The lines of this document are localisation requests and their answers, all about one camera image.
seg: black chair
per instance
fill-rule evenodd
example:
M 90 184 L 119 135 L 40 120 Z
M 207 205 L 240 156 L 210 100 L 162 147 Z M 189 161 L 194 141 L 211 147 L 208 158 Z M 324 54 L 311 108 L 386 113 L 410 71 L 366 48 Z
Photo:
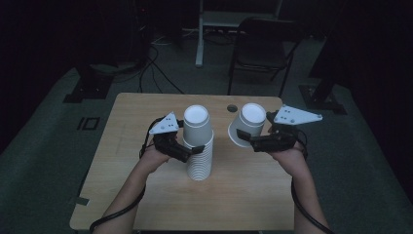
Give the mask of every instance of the black chair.
M 231 94 L 235 69 L 274 72 L 271 81 L 281 70 L 285 70 L 279 92 L 281 97 L 294 51 L 305 35 L 302 26 L 294 21 L 244 19 L 237 29 L 227 95 Z

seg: stacked cups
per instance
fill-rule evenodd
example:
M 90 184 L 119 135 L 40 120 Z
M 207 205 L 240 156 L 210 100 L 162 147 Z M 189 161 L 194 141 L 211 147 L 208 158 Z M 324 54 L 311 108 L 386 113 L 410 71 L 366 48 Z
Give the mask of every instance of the stacked cups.
M 212 166 L 213 130 L 207 109 L 191 105 L 184 113 L 183 143 L 192 148 L 204 145 L 204 151 L 192 155 L 187 162 L 187 174 L 194 180 L 206 179 Z
M 251 134 L 252 137 L 261 135 L 265 122 L 265 109 L 256 103 L 247 103 L 228 127 L 230 139 L 240 147 L 250 147 L 248 141 L 238 138 L 237 129 Z

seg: forearm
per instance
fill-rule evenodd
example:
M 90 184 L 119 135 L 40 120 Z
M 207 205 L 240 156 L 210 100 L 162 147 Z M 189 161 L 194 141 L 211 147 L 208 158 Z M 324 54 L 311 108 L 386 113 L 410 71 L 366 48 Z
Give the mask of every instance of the forearm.
M 316 186 L 311 174 L 308 173 L 306 176 L 295 177 L 293 185 L 298 201 L 304 210 L 319 223 L 328 227 L 328 223 L 319 204 Z M 295 233 L 323 233 L 306 219 L 297 207 L 294 209 L 294 229 Z
M 108 207 L 103 216 L 112 215 L 130 204 L 139 196 L 143 190 L 148 175 L 139 171 L 139 166 L 132 170 L 126 182 L 122 186 L 116 198 Z M 94 231 L 94 234 L 102 233 L 126 233 L 131 234 L 133 223 L 136 217 L 137 206 L 121 216 L 111 219 L 100 224 Z

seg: desk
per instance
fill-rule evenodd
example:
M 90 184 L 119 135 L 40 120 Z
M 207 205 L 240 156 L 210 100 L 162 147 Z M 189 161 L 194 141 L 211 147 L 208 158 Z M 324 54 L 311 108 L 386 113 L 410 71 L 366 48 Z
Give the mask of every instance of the desk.
M 203 181 L 186 174 L 186 164 L 169 160 L 149 176 L 134 228 L 138 230 L 291 230 L 294 204 L 291 177 L 265 153 L 241 148 L 228 137 L 228 126 L 248 102 L 268 111 L 282 105 L 277 97 L 119 94 L 94 155 L 70 220 L 75 230 L 99 219 L 138 161 L 149 125 L 173 111 L 182 120 L 192 104 L 205 106 L 214 129 L 211 175 Z M 270 127 L 266 121 L 263 134 Z M 182 130 L 178 140 L 182 140 Z
M 204 26 L 238 27 L 248 17 L 276 19 L 280 14 L 281 6 L 282 0 L 278 0 L 273 14 L 212 12 L 204 11 L 204 0 L 200 0 L 199 35 L 195 66 L 201 67 L 204 63 Z

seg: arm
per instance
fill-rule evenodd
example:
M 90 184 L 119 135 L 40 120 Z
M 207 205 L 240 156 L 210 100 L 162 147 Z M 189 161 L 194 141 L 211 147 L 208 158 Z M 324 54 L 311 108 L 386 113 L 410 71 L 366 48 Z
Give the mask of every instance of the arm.
M 313 177 L 302 153 L 302 146 L 295 143 L 291 149 L 269 154 L 292 176 L 298 200 L 307 213 L 322 225 L 328 227 L 327 220 L 319 205 Z M 294 230 L 295 233 L 323 233 L 306 219 L 297 207 L 294 208 Z
M 116 198 L 110 204 L 103 216 L 112 215 L 128 205 L 139 196 L 145 186 L 148 176 L 155 172 L 158 167 L 169 160 L 169 156 L 160 153 L 154 146 L 146 148 L 142 158 L 131 171 Z M 136 217 L 137 206 L 127 213 L 100 224 L 94 234 L 102 233 L 125 233 L 131 234 Z

